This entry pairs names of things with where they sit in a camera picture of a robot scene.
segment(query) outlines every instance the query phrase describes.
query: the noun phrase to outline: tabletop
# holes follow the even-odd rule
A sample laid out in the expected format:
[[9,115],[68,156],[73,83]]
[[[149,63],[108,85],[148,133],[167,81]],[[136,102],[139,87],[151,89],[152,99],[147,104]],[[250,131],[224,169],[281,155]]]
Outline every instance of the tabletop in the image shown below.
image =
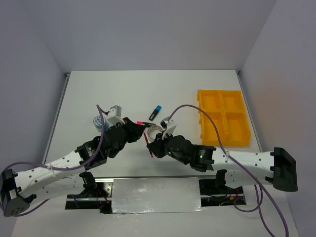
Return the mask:
[[[93,125],[98,115],[96,104],[103,110],[113,105],[122,107],[122,117],[132,121],[149,121],[157,105],[162,106],[154,122],[169,116],[182,104],[198,106],[197,93],[204,90],[241,90],[234,70],[196,71],[83,71],[71,72],[62,106],[59,111],[46,162],[56,160],[100,135]],[[248,147],[237,151],[258,152],[249,113],[246,111],[251,139]],[[177,123],[174,135],[183,135],[193,144],[201,144],[198,111],[182,108],[173,117]],[[164,177],[214,175],[201,173],[171,157],[151,158],[142,137],[127,144],[105,165],[92,169],[95,177]]]

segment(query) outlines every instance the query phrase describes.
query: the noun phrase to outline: white table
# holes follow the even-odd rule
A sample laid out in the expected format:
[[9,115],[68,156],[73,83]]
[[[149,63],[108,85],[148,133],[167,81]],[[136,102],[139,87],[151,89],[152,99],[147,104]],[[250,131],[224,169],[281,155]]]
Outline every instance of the white table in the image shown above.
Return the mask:
[[[50,143],[47,161],[68,154],[82,143],[99,135],[92,124],[97,115],[95,105],[104,110],[113,105],[122,106],[122,115],[132,121],[148,121],[156,107],[162,110],[154,120],[158,123],[179,105],[198,105],[198,89],[241,90],[235,71],[98,71],[72,72],[60,109],[58,121]],[[251,131],[249,147],[234,148],[240,151],[259,151]],[[192,108],[183,108],[175,116],[177,129],[192,143],[201,142],[199,115]],[[114,159],[92,170],[95,177],[161,177],[213,175],[200,173],[172,158],[150,158],[143,138],[127,144]],[[276,199],[289,225],[290,236],[298,237],[285,194],[267,187]],[[252,187],[244,187],[247,205],[256,203]],[[244,236],[268,237],[259,215],[241,213],[233,206],[208,207],[192,213],[111,214],[102,215],[96,210],[64,210],[66,197],[50,200],[36,212],[19,217],[13,237],[86,237],[90,235],[122,236]],[[277,212],[269,201],[264,201],[263,212],[267,224],[276,236],[284,236]]]

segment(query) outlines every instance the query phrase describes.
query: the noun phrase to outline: yellow tray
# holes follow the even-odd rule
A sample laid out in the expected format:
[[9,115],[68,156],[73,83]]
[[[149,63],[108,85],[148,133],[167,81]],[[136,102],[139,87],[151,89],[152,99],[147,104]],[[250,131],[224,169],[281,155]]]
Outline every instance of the yellow tray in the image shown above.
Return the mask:
[[[211,116],[219,131],[224,146],[248,146],[250,129],[238,90],[199,90],[199,107]],[[219,146],[215,129],[209,119],[200,113],[203,145]]]

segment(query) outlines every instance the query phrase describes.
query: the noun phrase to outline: red pen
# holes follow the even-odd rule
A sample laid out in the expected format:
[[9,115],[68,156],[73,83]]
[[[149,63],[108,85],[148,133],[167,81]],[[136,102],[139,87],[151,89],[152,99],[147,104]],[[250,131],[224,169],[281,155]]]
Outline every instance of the red pen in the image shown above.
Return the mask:
[[[148,144],[149,144],[149,142],[148,142],[148,139],[147,139],[146,133],[144,133],[144,137],[145,137],[146,144],[148,145]],[[154,158],[154,155],[153,155],[153,153],[152,153],[152,151],[151,151],[151,150],[149,150],[149,153],[150,153],[151,158]]]

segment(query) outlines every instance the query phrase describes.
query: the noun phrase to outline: wall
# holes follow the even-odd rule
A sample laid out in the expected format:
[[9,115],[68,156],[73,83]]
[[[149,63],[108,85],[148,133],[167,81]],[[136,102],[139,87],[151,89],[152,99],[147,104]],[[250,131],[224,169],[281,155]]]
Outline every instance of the wall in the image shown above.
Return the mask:
[[63,70],[241,69],[276,0],[23,0]]
[[[1,1],[0,32],[3,170],[14,161],[42,161],[65,77],[21,1]],[[15,218],[0,215],[0,235],[11,236],[14,224]]]
[[300,237],[316,230],[315,12],[314,0],[278,0],[241,70],[264,149],[297,159],[299,192],[288,200]]

